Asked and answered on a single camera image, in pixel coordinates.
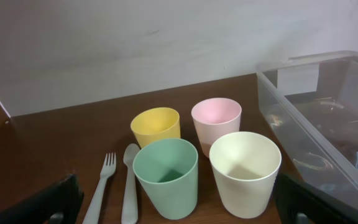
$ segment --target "fork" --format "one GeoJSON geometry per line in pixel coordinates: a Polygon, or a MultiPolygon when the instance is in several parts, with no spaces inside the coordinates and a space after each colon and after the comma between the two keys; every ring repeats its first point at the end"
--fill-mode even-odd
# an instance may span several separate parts
{"type": "Polygon", "coordinates": [[[107,179],[116,171],[116,154],[107,153],[104,159],[102,171],[100,172],[100,180],[98,186],[93,194],[91,204],[86,212],[84,221],[82,224],[97,224],[99,220],[100,208],[102,206],[104,188],[106,186],[107,179]]]}

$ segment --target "white wall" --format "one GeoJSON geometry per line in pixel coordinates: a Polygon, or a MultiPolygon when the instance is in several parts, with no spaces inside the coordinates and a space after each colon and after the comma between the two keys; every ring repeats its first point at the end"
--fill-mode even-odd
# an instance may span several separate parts
{"type": "Polygon", "coordinates": [[[358,51],[357,0],[0,0],[0,100],[15,116],[358,51]]]}

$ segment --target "wooden table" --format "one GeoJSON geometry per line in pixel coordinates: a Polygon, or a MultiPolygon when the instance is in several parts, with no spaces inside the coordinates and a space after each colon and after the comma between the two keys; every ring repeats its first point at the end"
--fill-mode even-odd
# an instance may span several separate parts
{"type": "MultiPolygon", "coordinates": [[[[117,171],[106,186],[99,223],[120,223],[127,172],[122,158],[127,145],[136,142],[129,124],[144,110],[166,106],[179,112],[182,138],[193,143],[200,154],[198,204],[182,220],[164,219],[137,183],[139,223],[280,223],[273,200],[261,216],[250,220],[237,218],[223,207],[190,114],[197,102],[212,97],[239,102],[241,131],[263,134],[281,148],[259,113],[254,74],[18,116],[0,127],[0,211],[74,173],[85,193],[77,219],[82,223],[105,154],[117,152],[117,171]]],[[[282,152],[280,172],[296,173],[282,152]]]]}

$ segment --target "plastic cup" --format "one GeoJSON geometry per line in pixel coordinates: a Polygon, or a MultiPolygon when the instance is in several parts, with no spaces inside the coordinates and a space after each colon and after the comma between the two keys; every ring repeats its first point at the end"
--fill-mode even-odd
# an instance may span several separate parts
{"type": "Polygon", "coordinates": [[[260,134],[231,133],[215,141],[209,159],[224,207],[240,218],[262,214],[282,160],[277,145],[260,134]]]}
{"type": "Polygon", "coordinates": [[[131,122],[141,148],[166,138],[180,138],[179,113],[171,108],[153,108],[138,114],[131,122]]]}
{"type": "Polygon", "coordinates": [[[165,218],[189,215],[197,204],[198,153],[183,139],[163,139],[136,155],[134,172],[154,207],[165,218]]]}
{"type": "Polygon", "coordinates": [[[203,153],[209,157],[209,149],[218,138],[240,130],[241,106],[227,98],[212,98],[197,103],[191,116],[203,153]]]}

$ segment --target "clear plastic box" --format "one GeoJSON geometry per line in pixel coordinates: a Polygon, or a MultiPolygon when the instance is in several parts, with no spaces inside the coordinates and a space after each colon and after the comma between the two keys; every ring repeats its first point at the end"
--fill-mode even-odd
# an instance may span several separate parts
{"type": "Polygon", "coordinates": [[[358,209],[358,53],[257,70],[259,110],[303,180],[358,209]]]}

